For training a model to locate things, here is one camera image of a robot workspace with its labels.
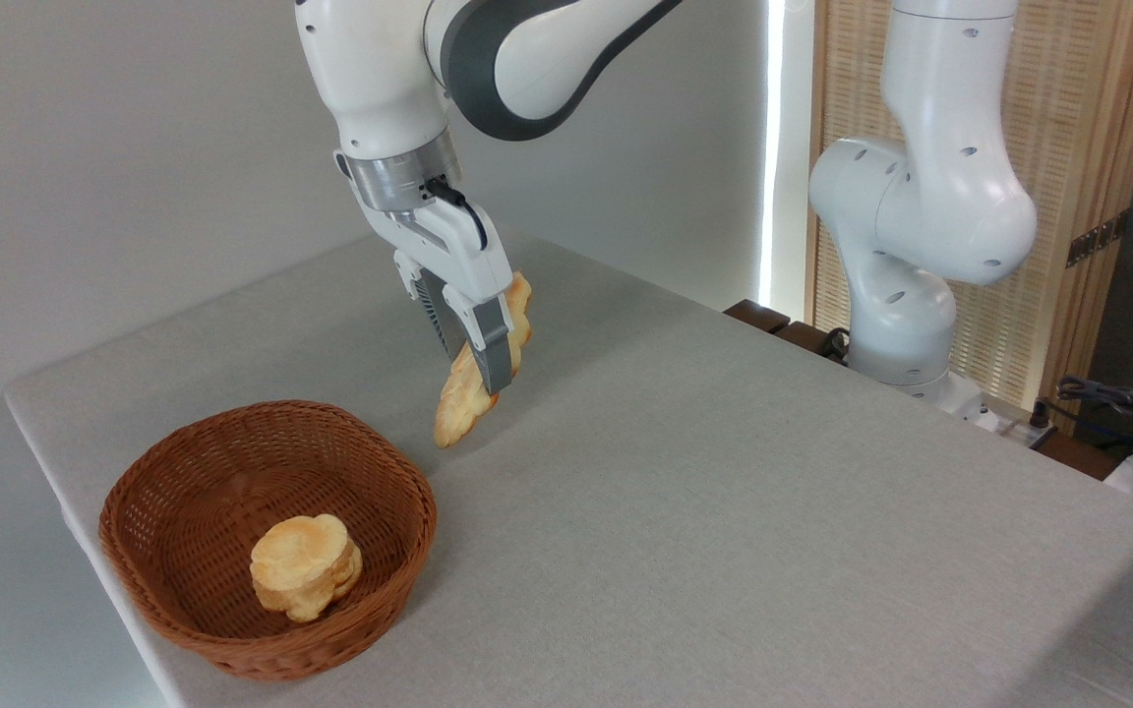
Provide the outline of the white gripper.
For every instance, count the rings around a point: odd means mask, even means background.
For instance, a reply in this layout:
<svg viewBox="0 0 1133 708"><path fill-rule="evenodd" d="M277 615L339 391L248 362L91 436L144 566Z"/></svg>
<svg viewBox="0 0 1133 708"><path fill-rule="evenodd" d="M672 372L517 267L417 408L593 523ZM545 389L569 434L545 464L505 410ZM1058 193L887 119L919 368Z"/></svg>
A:
<svg viewBox="0 0 1133 708"><path fill-rule="evenodd" d="M512 284L504 247L482 208L431 196L407 211L360 208L397 251L392 259L406 291L421 305L450 362L469 342L484 387L496 395L516 377L511 336L516 323L506 291ZM452 285L472 306L463 315L448 300Z"/></svg>

